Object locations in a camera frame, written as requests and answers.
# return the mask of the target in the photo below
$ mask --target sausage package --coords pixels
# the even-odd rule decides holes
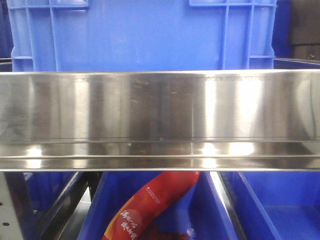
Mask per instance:
[[[117,212],[102,240],[138,240],[147,226],[197,182],[198,171],[164,171],[144,185]]]
[[[189,235],[187,233],[161,231],[157,224],[152,222],[139,236],[138,240],[189,240]]]

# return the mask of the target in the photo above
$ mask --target blue storage bin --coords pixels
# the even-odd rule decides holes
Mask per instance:
[[[289,44],[290,1],[277,0],[273,28],[272,46],[277,58],[290,58],[291,45]]]
[[[124,203],[158,174],[155,171],[105,172],[78,240],[101,240]],[[238,239],[209,172],[202,172],[198,183],[154,221],[161,231],[192,232],[191,240]]]
[[[33,209],[49,209],[72,175],[73,172],[25,172]]]
[[[14,71],[272,68],[276,0],[8,0]]]
[[[320,172],[224,176],[248,240],[320,239]]]
[[[10,58],[14,46],[11,35],[8,7],[5,0],[0,1],[0,58]]]

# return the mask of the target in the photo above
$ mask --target stainless steel shelf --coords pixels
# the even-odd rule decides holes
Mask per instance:
[[[0,74],[0,170],[320,170],[320,70]]]

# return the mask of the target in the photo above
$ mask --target metal rack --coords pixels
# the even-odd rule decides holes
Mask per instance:
[[[320,170],[317,69],[2,73],[0,91],[0,228],[17,240],[58,239],[88,187],[76,173],[35,219],[23,171]]]

